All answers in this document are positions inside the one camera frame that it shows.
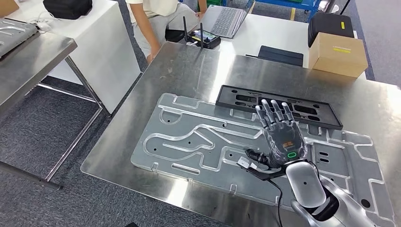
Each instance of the person's hand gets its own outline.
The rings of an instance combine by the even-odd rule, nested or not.
[[[148,63],[151,63],[153,59],[156,57],[157,53],[160,51],[160,45],[155,45],[151,47],[150,55],[147,57]]]
[[[203,15],[205,15],[205,12],[198,12],[195,13],[196,17],[199,17],[199,20],[202,20]]]

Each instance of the gray carpet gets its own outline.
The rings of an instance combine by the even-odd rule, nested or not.
[[[401,87],[401,1],[354,1],[376,80]]]
[[[145,57],[133,38],[125,3],[119,2],[140,68],[144,70]],[[194,0],[186,3],[192,8],[196,6]],[[290,9],[257,3],[254,13],[289,18]],[[358,29],[357,13],[350,14],[356,15],[353,22]],[[297,20],[306,17],[302,10],[296,12]],[[44,82],[85,94],[82,86],[66,81],[46,78]],[[0,160],[45,177],[96,109],[88,101],[41,87],[33,89],[0,116]],[[130,222],[140,227],[226,226],[81,173],[80,165],[110,120],[101,114],[55,175],[53,180],[64,186],[60,191],[0,172],[0,226],[123,227]]]

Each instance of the table leg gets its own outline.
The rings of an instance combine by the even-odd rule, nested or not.
[[[56,190],[56,191],[61,188],[61,186],[59,184],[48,182],[45,179],[42,179],[42,178],[40,178],[40,177],[38,177],[36,175],[33,175],[33,174],[28,173],[28,172],[26,172],[26,171],[24,171],[22,169],[18,169],[18,168],[14,167],[14,166],[11,166],[11,165],[9,165],[7,163],[4,163],[4,162],[1,162],[1,161],[0,161],[0,169],[5,171],[5,172],[11,173],[13,175],[19,176],[21,178],[24,178],[24,179],[30,180],[32,182],[35,182],[38,185],[41,185],[41,186],[44,186],[44,187],[48,187],[48,188],[51,188],[51,189]]]
[[[93,88],[89,85],[87,79],[85,79],[84,75],[82,72],[79,70],[78,66],[75,64],[75,62],[72,60],[70,56],[68,56],[65,61],[67,64],[70,66],[72,71],[75,73],[75,75],[78,77],[78,79],[81,81],[81,83],[84,85],[84,87],[89,91],[90,95],[94,98],[94,100],[97,102],[97,104],[105,110],[106,116],[110,117],[111,114],[107,111],[105,105],[102,103],[102,101],[99,99],[99,97],[96,95],[95,91]]]
[[[57,170],[59,170],[60,166],[63,164],[63,162],[67,159],[68,155],[70,155],[71,151],[75,148],[75,146],[78,144],[78,142],[81,140],[82,136],[87,132],[89,127],[92,125],[92,123],[96,120],[100,112],[102,111],[102,108],[100,107],[95,114],[92,116],[92,118],[88,121],[88,123],[85,125],[85,127],[82,129],[82,131],[78,134],[78,136],[75,138],[75,140],[71,143],[70,147],[64,152],[62,157],[59,159],[59,161],[56,163],[56,165],[52,168],[52,170],[49,172],[45,180],[49,182],[54,174],[56,174]]]
[[[329,3],[328,3],[325,13],[333,12],[333,8],[335,5],[336,5],[336,0],[329,0]]]
[[[99,116],[99,114],[103,110],[105,110],[106,116],[108,116],[108,117],[111,116],[111,114],[108,113],[108,111],[106,110],[106,107],[100,101],[99,97],[96,95],[96,93],[94,92],[92,87],[88,84],[88,81],[82,75],[82,72],[78,69],[78,67],[76,66],[76,64],[72,60],[72,58],[70,56],[68,56],[65,59],[65,61],[71,67],[73,72],[77,75],[78,79],[82,82],[84,87],[88,90],[88,92],[90,93],[91,97],[83,96],[81,94],[70,92],[70,91],[67,91],[67,90],[64,90],[64,89],[61,89],[61,88],[57,88],[57,87],[53,87],[51,85],[47,85],[47,84],[43,84],[43,83],[39,83],[38,86],[44,87],[44,88],[47,88],[47,89],[50,89],[50,90],[53,90],[53,91],[58,91],[58,92],[61,92],[63,94],[67,94],[67,95],[74,96],[74,97],[77,97],[77,98],[81,98],[81,99],[84,99],[84,100],[87,100],[87,101],[90,101],[90,102],[95,102],[95,103],[97,103],[99,105],[98,110],[93,114],[92,118],[88,121],[88,123],[86,123],[84,128],[81,130],[81,132],[75,138],[75,140],[71,143],[70,147],[68,147],[68,149],[64,152],[62,157],[59,159],[59,161],[56,163],[56,165],[51,169],[51,171],[49,172],[49,174],[46,176],[45,179],[40,178],[40,177],[38,177],[38,176],[36,176],[34,174],[28,173],[28,172],[26,172],[24,170],[21,170],[19,168],[16,168],[14,166],[11,166],[11,165],[9,165],[7,163],[4,163],[4,162],[0,161],[0,169],[1,170],[4,170],[4,171],[6,171],[8,173],[11,173],[11,174],[14,174],[16,176],[19,176],[21,178],[28,179],[28,180],[30,180],[32,182],[37,183],[38,185],[41,185],[41,186],[44,186],[44,187],[49,187],[49,188],[54,189],[54,190],[59,190],[61,188],[61,185],[50,182],[51,179],[56,174],[56,172],[59,170],[60,166],[64,163],[64,161],[67,159],[67,157],[70,155],[71,151],[75,148],[75,146],[78,144],[78,142],[84,136],[84,134],[88,131],[88,129],[92,125],[92,123],[96,120],[96,118]]]

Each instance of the robot finger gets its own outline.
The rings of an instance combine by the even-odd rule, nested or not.
[[[269,119],[268,122],[270,124],[275,124],[276,123],[276,119],[274,119],[274,115],[273,112],[270,110],[270,106],[267,103],[266,99],[262,99],[262,105],[266,110],[266,116]]]
[[[279,104],[277,104],[276,100],[271,100],[271,104],[274,107],[274,112],[276,113],[277,118],[279,119],[280,122],[282,122],[284,120],[284,116],[280,110]]]
[[[281,103],[281,105],[283,106],[284,111],[286,112],[286,116],[287,116],[289,122],[293,122],[294,116],[292,115],[292,112],[290,111],[288,104],[283,102],[283,103]]]
[[[261,121],[263,127],[266,128],[266,127],[267,127],[267,123],[266,123],[266,120],[264,119],[263,110],[262,110],[261,107],[258,106],[258,105],[255,107],[255,110],[256,110],[256,113],[257,113],[258,116],[259,116],[259,119],[260,119],[260,121]]]

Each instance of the person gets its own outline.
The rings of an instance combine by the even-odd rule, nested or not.
[[[187,29],[195,27],[207,10],[206,0],[198,0],[199,13],[177,0],[126,0],[134,37],[146,57],[152,62],[166,42],[166,29],[183,31],[183,16]]]

